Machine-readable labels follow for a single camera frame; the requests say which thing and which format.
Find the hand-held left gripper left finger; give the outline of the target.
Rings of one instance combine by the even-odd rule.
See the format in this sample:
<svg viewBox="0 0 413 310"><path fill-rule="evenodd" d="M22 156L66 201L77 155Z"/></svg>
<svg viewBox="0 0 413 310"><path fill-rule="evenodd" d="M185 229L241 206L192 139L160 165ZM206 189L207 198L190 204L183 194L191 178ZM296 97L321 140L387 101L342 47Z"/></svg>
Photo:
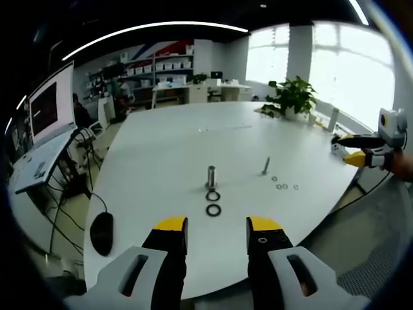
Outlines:
<svg viewBox="0 0 413 310"><path fill-rule="evenodd" d="M179 309L186 276L188 219L159 222L100 270L95 286L65 298L68 309Z"/></svg>

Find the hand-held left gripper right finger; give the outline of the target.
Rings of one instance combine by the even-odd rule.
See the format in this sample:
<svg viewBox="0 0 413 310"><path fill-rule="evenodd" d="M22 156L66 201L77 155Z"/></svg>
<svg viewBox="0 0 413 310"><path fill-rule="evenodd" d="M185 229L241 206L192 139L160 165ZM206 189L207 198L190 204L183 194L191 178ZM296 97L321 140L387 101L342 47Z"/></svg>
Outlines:
<svg viewBox="0 0 413 310"><path fill-rule="evenodd" d="M254 309L364 309L370 302L340 287L336 273L308 249L294 246L270 218L249 216L248 280Z"/></svg>

